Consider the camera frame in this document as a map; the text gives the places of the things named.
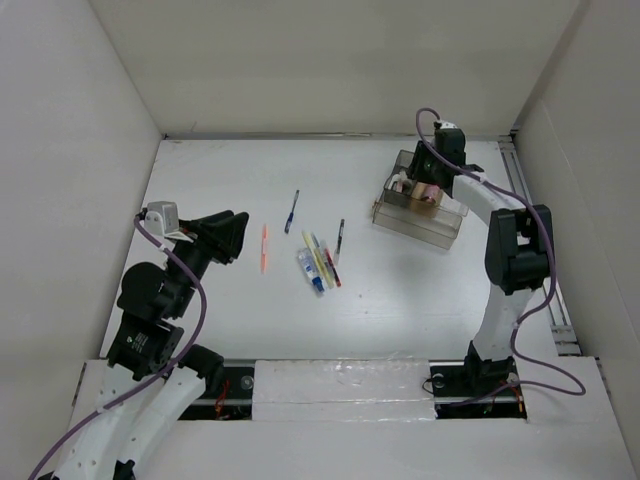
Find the pink eraser roll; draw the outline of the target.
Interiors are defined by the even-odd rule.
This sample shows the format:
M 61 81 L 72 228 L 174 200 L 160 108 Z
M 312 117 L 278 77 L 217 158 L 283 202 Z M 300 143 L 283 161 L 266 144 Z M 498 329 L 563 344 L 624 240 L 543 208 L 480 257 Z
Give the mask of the pink eraser roll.
M 420 191 L 417 193 L 417 198 L 430 205 L 437 205 L 441 197 L 441 189 L 437 185 L 423 184 L 417 185 Z

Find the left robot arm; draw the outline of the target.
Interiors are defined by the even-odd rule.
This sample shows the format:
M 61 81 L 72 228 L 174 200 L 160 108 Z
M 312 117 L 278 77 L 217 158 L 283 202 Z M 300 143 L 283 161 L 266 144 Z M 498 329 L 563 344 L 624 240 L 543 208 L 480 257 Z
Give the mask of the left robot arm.
M 224 381 L 224 359 L 197 344 L 208 300 L 202 279 L 211 264 L 240 255 L 249 222 L 231 210 L 183 220 L 173 202 L 151 202 L 135 230 L 166 257 L 141 262 L 121 281 L 119 328 L 94 410 L 45 454 L 74 443 L 49 479 L 137 479 L 185 410 Z

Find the blue ballpoint pen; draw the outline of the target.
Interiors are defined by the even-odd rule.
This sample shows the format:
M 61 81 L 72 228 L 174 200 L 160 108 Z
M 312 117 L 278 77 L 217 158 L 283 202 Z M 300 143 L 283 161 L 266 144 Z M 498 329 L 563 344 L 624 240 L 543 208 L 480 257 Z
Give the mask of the blue ballpoint pen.
M 289 234 L 289 232 L 290 232 L 291 225 L 293 223 L 293 219 L 294 219 L 294 215 L 295 215 L 295 208 L 296 208 L 296 205 L 297 205 L 297 202 L 298 202 L 298 199 L 299 199 L 299 194 L 300 194 L 300 190 L 297 189 L 295 191 L 293 202 L 292 202 L 292 206 L 291 206 L 290 212 L 288 214 L 288 217 L 286 219 L 286 223 L 285 223 L 285 226 L 284 226 L 284 233 L 285 234 Z

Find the red gel pen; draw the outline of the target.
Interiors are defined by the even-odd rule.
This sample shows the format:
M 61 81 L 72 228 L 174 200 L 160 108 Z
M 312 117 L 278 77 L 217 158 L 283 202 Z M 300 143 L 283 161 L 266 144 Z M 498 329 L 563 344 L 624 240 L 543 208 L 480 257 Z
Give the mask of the red gel pen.
M 342 282 L 341 282 L 341 279 L 340 279 L 339 274 L 337 272 L 337 268 L 336 268 L 335 262 L 333 260 L 333 257 L 331 256 L 331 253 L 330 253 L 330 251 L 328 249 L 328 246 L 326 244 L 326 241 L 323 240 L 321 242 L 321 246 L 322 246 L 322 249 L 323 249 L 323 253 L 324 253 L 325 257 L 326 257 L 327 263 L 329 265 L 329 271 L 330 271 L 331 275 L 333 276 L 334 283 L 338 288 L 340 288 L 342 286 Z

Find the yellow highlighter pen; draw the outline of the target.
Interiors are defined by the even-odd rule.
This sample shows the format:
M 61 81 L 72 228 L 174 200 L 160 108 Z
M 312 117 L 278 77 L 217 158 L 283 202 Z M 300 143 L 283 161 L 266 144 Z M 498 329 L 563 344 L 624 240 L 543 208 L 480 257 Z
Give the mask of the yellow highlighter pen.
M 334 287 L 334 281 L 325 266 L 325 263 L 320 251 L 319 243 L 316 240 L 314 240 L 313 236 L 310 233 L 306 231 L 302 231 L 302 236 L 307 247 L 311 250 L 312 254 L 314 255 L 316 266 L 319 269 L 319 272 L 322 276 L 323 281 L 326 284 L 326 287 L 328 289 L 332 289 Z

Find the blue clear gel pen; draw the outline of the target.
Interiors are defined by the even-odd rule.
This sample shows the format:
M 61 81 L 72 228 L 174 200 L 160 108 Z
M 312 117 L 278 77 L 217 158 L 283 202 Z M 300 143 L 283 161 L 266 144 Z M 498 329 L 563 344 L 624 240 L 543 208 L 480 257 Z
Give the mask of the blue clear gel pen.
M 322 256 L 324 254 L 323 248 L 322 248 L 322 246 L 320 244 L 320 241 L 318 240 L 318 238 L 316 237 L 316 235 L 313 232 L 311 232 L 311 238 L 312 238 L 314 247 L 319 252 L 320 256 Z

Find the black gel pen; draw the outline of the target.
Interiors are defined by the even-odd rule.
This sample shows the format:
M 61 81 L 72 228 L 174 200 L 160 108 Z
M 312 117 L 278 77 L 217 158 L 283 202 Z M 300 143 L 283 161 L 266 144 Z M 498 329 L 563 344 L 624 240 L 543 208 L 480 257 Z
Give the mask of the black gel pen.
M 344 218 L 340 220 L 339 230 L 338 230 L 338 235 L 337 235 L 337 240 L 336 240 L 336 245 L 334 250 L 334 257 L 333 257 L 336 264 L 338 264 L 340 254 L 341 254 L 345 223 L 346 222 Z

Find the clear compartment desk organizer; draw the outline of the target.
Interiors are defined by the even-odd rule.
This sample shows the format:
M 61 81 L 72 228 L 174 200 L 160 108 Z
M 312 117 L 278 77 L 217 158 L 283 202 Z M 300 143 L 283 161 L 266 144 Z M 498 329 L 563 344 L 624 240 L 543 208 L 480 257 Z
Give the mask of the clear compartment desk organizer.
M 373 223 L 449 250 L 458 237 L 462 222 L 469 212 L 468 207 L 451 199 L 442 190 L 437 205 L 426 204 L 417 198 L 420 188 L 414 180 L 411 180 L 412 189 L 406 193 L 388 189 L 394 174 L 405 170 L 408 175 L 412 157 L 413 153 L 408 150 L 399 151 L 391 174 L 374 203 Z

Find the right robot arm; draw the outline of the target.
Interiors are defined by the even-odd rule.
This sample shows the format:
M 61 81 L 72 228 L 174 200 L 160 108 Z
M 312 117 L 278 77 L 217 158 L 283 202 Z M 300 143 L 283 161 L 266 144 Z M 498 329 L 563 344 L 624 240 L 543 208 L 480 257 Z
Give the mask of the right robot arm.
M 409 177 L 439 187 L 488 227 L 484 266 L 490 293 L 481 326 L 463 364 L 432 372 L 438 397 L 477 397 L 515 372 L 512 334 L 517 320 L 550 275 L 539 225 L 513 195 L 492 187 L 484 171 L 466 163 L 466 137 L 450 122 L 434 122 L 434 138 L 419 140 Z

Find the orange pen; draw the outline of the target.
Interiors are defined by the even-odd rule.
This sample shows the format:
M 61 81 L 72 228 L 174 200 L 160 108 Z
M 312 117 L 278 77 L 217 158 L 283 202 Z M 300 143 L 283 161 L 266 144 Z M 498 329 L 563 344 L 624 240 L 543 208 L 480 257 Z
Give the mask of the orange pen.
M 268 225 L 263 224 L 261 231 L 261 251 L 260 251 L 260 271 L 261 274 L 265 274 L 268 264 L 268 238 L 269 231 Z

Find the blue white glue tube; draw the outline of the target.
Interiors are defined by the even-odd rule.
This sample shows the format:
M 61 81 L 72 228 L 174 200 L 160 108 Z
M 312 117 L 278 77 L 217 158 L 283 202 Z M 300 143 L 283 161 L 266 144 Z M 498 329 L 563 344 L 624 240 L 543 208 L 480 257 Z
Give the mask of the blue white glue tube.
M 300 249 L 297 252 L 297 260 L 314 294 L 317 297 L 322 297 L 325 289 L 311 251 L 308 248 Z

